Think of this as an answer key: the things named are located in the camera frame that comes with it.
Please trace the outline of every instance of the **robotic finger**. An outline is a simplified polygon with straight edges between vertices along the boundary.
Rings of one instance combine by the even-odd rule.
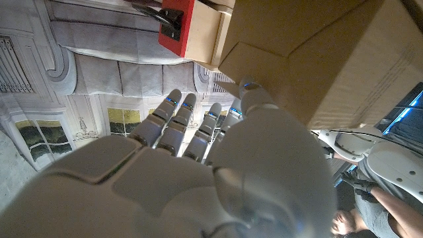
[[[154,110],[154,112],[138,125],[128,136],[139,141],[144,146],[153,146],[157,141],[163,128],[171,119],[171,116],[178,106],[182,94],[174,89],[168,97]]]
[[[213,131],[216,127],[221,108],[219,103],[215,103],[211,106],[200,128],[198,128],[182,155],[183,157],[191,158],[200,163],[202,162],[207,146],[212,141]]]
[[[243,119],[243,113],[241,112],[241,100],[235,99],[232,102],[231,108],[226,115],[225,121],[223,121],[221,129],[217,132],[217,136],[214,142],[211,145],[210,151],[206,160],[204,161],[205,165],[213,164],[213,157],[215,152],[218,150],[220,142],[225,137],[225,133],[230,129],[231,126],[235,125],[237,122],[240,122]]]
[[[157,149],[164,149],[172,156],[178,154],[195,104],[196,95],[194,93],[188,94],[176,113],[176,116],[169,122],[168,127],[163,132],[163,136],[157,144]]]

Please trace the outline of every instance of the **cardboard box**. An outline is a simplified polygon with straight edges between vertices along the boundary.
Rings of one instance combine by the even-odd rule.
[[[423,80],[423,37],[400,1],[236,1],[219,70],[311,129],[372,126]]]

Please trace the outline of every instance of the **black clip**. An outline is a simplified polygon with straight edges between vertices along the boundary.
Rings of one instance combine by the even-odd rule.
[[[161,9],[156,11],[155,9],[132,3],[132,7],[137,11],[151,17],[161,24],[161,34],[172,38],[173,40],[180,40],[180,28],[182,22],[183,11],[175,9]]]

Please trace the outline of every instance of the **human arm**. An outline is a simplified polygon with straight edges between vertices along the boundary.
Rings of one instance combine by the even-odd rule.
[[[389,221],[389,225],[399,237],[423,237],[423,216],[421,214],[379,187],[373,187],[370,193],[393,216],[394,219]]]

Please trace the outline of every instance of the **window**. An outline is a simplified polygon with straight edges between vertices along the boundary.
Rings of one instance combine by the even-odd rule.
[[[28,146],[34,162],[39,158],[54,159],[72,151],[58,120],[23,120],[15,123]]]
[[[141,123],[138,110],[107,108],[110,133],[120,136],[128,136],[129,133]]]

